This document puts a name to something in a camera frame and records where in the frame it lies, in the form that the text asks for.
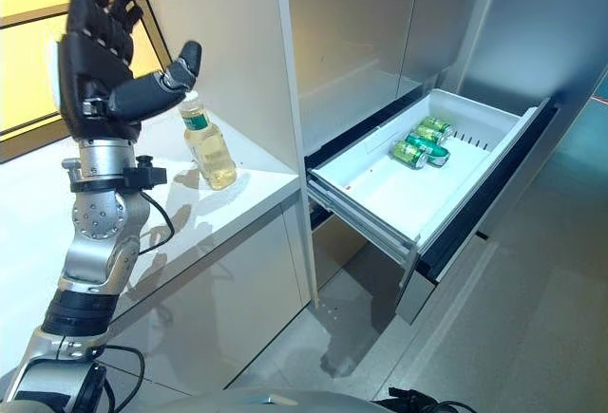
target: window frame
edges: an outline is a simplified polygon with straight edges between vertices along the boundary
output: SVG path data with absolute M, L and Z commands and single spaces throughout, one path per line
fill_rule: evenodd
M 135 0 L 135 3 L 143 10 L 142 24 L 145 32 L 150 40 L 154 52 L 159 59 L 159 63 L 163 68 L 167 67 L 171 62 L 171 55 L 167 44 L 162 37 L 161 30 L 154 15 L 154 11 L 150 7 L 149 0 Z M 42 21 L 50 17 L 56 17 L 67 14 L 68 3 L 56 5 L 53 7 L 35 9 L 32 11 L 20 12 L 5 17 L 0 17 L 0 29 L 16 27 L 29 22 Z M 42 122 L 46 119 L 51 119 L 59 116 L 59 111 L 55 111 L 45 116 L 32 119 L 31 121 L 21 123 L 0 132 L 4 136 L 13 131 L 27 128 L 28 126 Z M 16 159 L 22 155 L 32 152 L 36 149 L 49 145 L 58 140 L 62 140 L 69 136 L 66 123 L 63 119 L 48 122 L 41 126 L 37 126 L 23 133 L 15 135 L 6 140 L 0 141 L 0 164 Z

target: window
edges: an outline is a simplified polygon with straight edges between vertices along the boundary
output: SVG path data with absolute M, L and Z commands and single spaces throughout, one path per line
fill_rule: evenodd
M 48 42 L 65 30 L 68 0 L 0 0 L 0 163 L 67 136 L 48 77 Z M 133 30 L 131 69 L 165 67 L 169 53 L 147 0 Z

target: white drawer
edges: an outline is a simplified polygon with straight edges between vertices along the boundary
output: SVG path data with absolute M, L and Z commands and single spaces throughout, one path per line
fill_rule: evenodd
M 309 195 L 400 263 L 403 285 L 419 255 L 421 264 L 432 258 L 423 273 L 434 280 L 552 119 L 548 102 L 516 116 L 432 90 L 310 168 Z M 444 144 L 451 156 L 441 168 L 412 170 L 393 159 L 390 148 L 427 115 L 456 129 Z

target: bottle label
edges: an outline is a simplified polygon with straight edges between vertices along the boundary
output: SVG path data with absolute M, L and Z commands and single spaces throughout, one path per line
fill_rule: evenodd
M 192 131 L 202 130 L 206 128 L 209 124 L 207 119 L 205 119 L 204 115 L 194 116 L 194 117 L 182 117 L 183 122 L 186 124 L 186 128 Z

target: black cable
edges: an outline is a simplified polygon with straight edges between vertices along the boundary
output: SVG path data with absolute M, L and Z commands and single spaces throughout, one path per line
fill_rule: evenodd
M 164 245 L 169 240 L 171 240 L 171 237 L 173 237 L 175 235 L 175 228 L 173 226 L 173 222 L 171 221 L 171 218 L 169 218 L 169 215 L 164 211 L 164 209 L 162 208 L 162 206 L 157 201 L 154 200 L 154 198 L 152 198 L 146 192 L 141 191 L 141 190 L 140 190 L 140 195 L 142 195 L 143 199 L 145 199 L 150 204 L 152 204 L 155 207 L 155 209 L 161 213 L 162 218 L 164 218 L 164 222 L 167 224 L 167 227 L 169 228 L 169 236 L 164 241 L 159 242 L 158 244 L 155 244 L 155 245 L 153 245 L 151 247 L 148 247 L 145 250 L 142 250 L 140 252 L 140 256 L 141 256 L 144 253 L 148 253 L 148 252 L 151 252 L 153 250 L 158 249 L 161 245 Z
M 143 383 L 143 375 L 145 374 L 145 359 L 143 358 L 143 353 L 136 348 L 132 347 L 123 347 L 121 345 L 106 345 L 107 349 L 117 349 L 118 351 L 128 351 L 129 353 L 133 353 L 137 355 L 140 360 L 140 374 L 137 377 L 137 382 L 135 383 L 135 387 L 131 390 L 128 396 L 124 398 L 124 400 L 116 407 L 113 413 L 119 413 L 123 411 L 123 409 L 128 405 L 129 402 L 133 400 L 137 392 L 142 387 Z
M 467 404 L 463 404 L 462 402 L 458 402 L 458 401 L 443 401 L 443 402 L 439 402 L 438 404 L 436 404 L 430 410 L 429 413 L 441 413 L 440 408 L 442 406 L 460 406 L 461 408 L 464 408 L 465 410 L 470 411 L 471 413 L 477 413 L 473 408 L 471 408 Z
M 107 413 L 114 413 L 114 408 L 116 407 L 116 396 L 114 396 L 114 391 L 112 390 L 112 386 L 110 386 L 110 382 L 107 378 L 104 380 L 104 391 L 107 396 Z

